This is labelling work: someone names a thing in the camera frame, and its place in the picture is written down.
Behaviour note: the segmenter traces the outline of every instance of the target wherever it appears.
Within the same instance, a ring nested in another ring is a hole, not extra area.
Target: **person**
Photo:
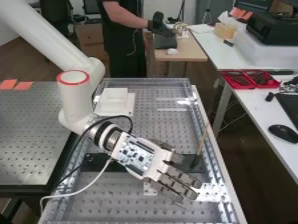
[[[109,54],[111,77],[147,77],[147,56],[143,29],[164,36],[173,32],[167,28],[164,14],[153,20],[141,18],[141,0],[97,0],[103,19],[104,46]]]

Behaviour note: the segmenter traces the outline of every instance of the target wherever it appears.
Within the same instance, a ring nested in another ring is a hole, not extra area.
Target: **black shirt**
[[[104,41],[105,41],[105,51],[109,54],[131,54],[136,51],[144,49],[144,40],[143,40],[143,31],[135,28],[123,26],[119,23],[115,23],[109,19],[109,15],[105,11],[103,2],[112,1],[119,2],[120,6],[124,7],[129,12],[136,16],[141,17],[143,7],[141,0],[97,0],[99,7],[103,18],[103,32],[104,32]]]

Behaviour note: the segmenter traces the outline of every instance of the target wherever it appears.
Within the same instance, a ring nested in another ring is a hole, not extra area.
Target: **computer mouse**
[[[285,141],[297,144],[298,143],[298,134],[297,132],[285,125],[273,125],[269,127],[269,131],[273,135],[278,138],[284,139]]]
[[[171,48],[169,50],[168,50],[168,52],[167,52],[169,55],[174,55],[174,54],[178,54],[180,52],[178,52],[178,50],[177,49],[174,49],[174,48]]]

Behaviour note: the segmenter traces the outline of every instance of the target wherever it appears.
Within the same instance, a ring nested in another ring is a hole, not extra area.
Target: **cardboard box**
[[[81,51],[88,57],[95,57],[101,61],[109,60],[109,55],[104,49],[104,43],[81,44]]]
[[[234,37],[234,33],[236,33],[236,28],[234,27],[229,27],[222,23],[217,23],[216,24],[216,28],[214,28],[214,34],[221,37],[222,39],[233,39]]]
[[[103,25],[100,23],[76,25],[76,34],[80,44],[104,43]]]
[[[76,25],[76,34],[84,54],[88,57],[108,60],[109,56],[104,49],[103,25]]]

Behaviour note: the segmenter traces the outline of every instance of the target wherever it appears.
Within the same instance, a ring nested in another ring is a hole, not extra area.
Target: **metal table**
[[[160,139],[178,153],[196,154],[208,122],[197,90],[188,79],[105,79],[95,101],[105,87],[128,88],[136,93],[135,135]],[[116,123],[127,128],[127,123]],[[144,184],[128,173],[105,172],[101,179],[81,194],[52,200],[40,224],[115,223],[246,223],[212,129],[202,153],[204,171],[196,202],[174,204],[163,195],[145,196]],[[81,164],[87,152],[99,148],[85,140],[77,147],[67,173]],[[55,194],[81,189],[97,175],[77,171],[64,181]]]
[[[32,198],[51,192],[71,144],[60,110],[55,82],[35,83],[28,91],[0,91],[0,196]]]

